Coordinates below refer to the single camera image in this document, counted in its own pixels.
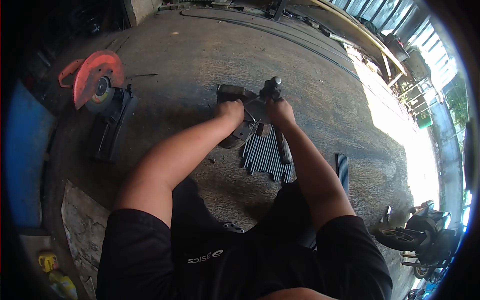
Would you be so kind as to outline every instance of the hammer head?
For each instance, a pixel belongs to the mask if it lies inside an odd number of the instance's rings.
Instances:
[[[282,79],[278,76],[272,77],[272,79],[265,81],[263,89],[260,91],[260,98],[263,98],[265,101],[268,98],[272,98],[274,101],[277,101],[280,98],[280,84]]]

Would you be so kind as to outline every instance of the metal rod bundle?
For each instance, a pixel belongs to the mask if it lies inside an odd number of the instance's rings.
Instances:
[[[255,172],[266,172],[273,176],[273,181],[290,182],[293,163],[280,164],[280,156],[275,139],[275,130],[272,128],[268,136],[254,134],[243,147],[243,167],[251,175]]]

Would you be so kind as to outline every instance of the wooden plank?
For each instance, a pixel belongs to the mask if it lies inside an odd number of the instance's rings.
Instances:
[[[73,263],[88,296],[96,299],[96,276],[110,212],[69,180],[65,185],[61,216]]]
[[[403,75],[402,73],[398,73],[397,76],[395,76],[395,78],[392,79],[392,80],[387,84],[387,86],[388,86],[388,87],[393,86],[393,84],[394,84],[400,77],[402,77],[402,75]]]
[[[385,68],[387,69],[388,80],[392,79],[392,72],[390,71],[390,66],[388,66],[387,56],[382,52],[382,57],[384,58]]]

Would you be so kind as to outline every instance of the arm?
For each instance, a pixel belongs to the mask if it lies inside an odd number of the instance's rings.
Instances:
[[[281,129],[295,162],[300,189],[316,230],[338,216],[355,215],[335,171],[295,122],[292,106],[281,99],[268,102],[272,123]]]
[[[240,100],[218,105],[213,119],[158,142],[122,187],[115,208],[147,212],[170,227],[172,190],[243,121]]]

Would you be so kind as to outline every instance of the saw handle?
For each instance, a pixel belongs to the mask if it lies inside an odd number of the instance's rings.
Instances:
[[[73,88],[72,84],[63,84],[62,80],[65,79],[70,74],[75,73],[75,71],[80,68],[80,66],[83,64],[85,60],[84,59],[77,59],[69,63],[59,74],[59,84],[60,87],[65,87],[65,88]]]

